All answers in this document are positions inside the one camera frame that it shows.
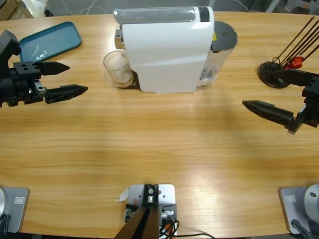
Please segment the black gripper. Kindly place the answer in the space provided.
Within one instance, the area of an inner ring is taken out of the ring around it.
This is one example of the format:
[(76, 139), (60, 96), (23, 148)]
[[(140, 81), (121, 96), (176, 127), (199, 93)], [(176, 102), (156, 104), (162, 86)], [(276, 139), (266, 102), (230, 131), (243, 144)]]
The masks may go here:
[(295, 134), (303, 123), (317, 127), (319, 124), (319, 75), (288, 69), (275, 71), (274, 76), (289, 84), (305, 86), (302, 91), (302, 96), (305, 98), (304, 107), (297, 117), (294, 117), (293, 112), (263, 101), (242, 101), (242, 104), (259, 117), (284, 126), (290, 134)]
[(41, 76), (57, 75), (70, 69), (59, 62), (17, 62), (13, 63), (17, 73), (0, 74), (0, 107), (9, 107), (45, 101), (47, 104), (70, 100), (85, 93), (88, 88), (80, 85), (67, 85), (46, 89), (40, 83)]

